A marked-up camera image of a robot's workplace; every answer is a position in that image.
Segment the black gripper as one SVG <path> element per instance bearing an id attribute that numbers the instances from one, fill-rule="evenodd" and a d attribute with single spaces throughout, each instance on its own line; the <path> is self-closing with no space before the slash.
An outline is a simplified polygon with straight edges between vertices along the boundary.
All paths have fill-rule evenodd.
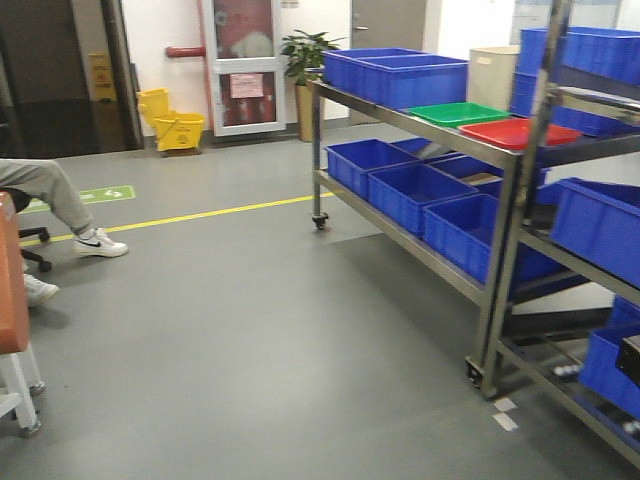
<path id="1" fill-rule="evenodd" d="M 616 368 L 635 385 L 640 383 L 640 347 L 639 335 L 624 337 L 621 340 Z"/>

